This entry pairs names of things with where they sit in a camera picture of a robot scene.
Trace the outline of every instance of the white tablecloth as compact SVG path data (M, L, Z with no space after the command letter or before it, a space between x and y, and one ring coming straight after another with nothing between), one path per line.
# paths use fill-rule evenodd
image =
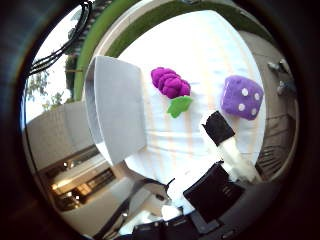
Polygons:
M219 14L208 10L169 19L138 38L119 59L142 70L148 144L126 159L130 169L167 183L179 172L208 161L211 156L198 127L208 110L220 110L236 132L243 157L256 162L264 136L265 101L258 117L247 121L223 113L220 98L225 78L230 75L248 77L263 87L262 80L249 48ZM191 85L193 102L176 119L166 113L170 99L152 85L150 72L159 66L175 70Z

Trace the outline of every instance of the black cable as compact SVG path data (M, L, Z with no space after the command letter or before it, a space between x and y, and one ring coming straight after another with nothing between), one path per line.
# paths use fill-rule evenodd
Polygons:
M157 184L157 185L161 185L163 187L166 187L165 184L162 184L162 183L160 183L156 180L150 179L150 178L144 178L144 179L136 182L133 185L129 196L121 203L121 205L117 208L117 210L114 212L114 214L111 216L111 218L109 218L107 223L105 225L103 225L103 227L99 230L99 232L93 236L94 239L96 239L96 240L103 239L104 235L110 231L110 229L115 224L115 222L117 221L119 216L122 213L129 211L130 201L131 201L132 197L146 184Z
M79 21L75 27L73 36L68 42L66 42L60 49L54 51L49 56L41 58L35 61L30 69L29 76L44 71L51 67L59 58L66 52L66 50L80 37L85 30L92 11L92 3L90 1L84 1L81 3L82 11Z
M89 19L89 14L86 17L85 23L84 25L81 27L80 30L75 31L73 37L66 43L64 44L60 49L58 49L57 51L53 52L51 55L42 58L38 61L36 61L32 67L31 67L31 71L29 73L29 75L33 75L36 73L39 73L41 71L44 71L45 69L51 67L56 61L59 60L59 58L65 53L65 51L78 39L78 37L82 34L82 32L85 29L85 26L88 22Z

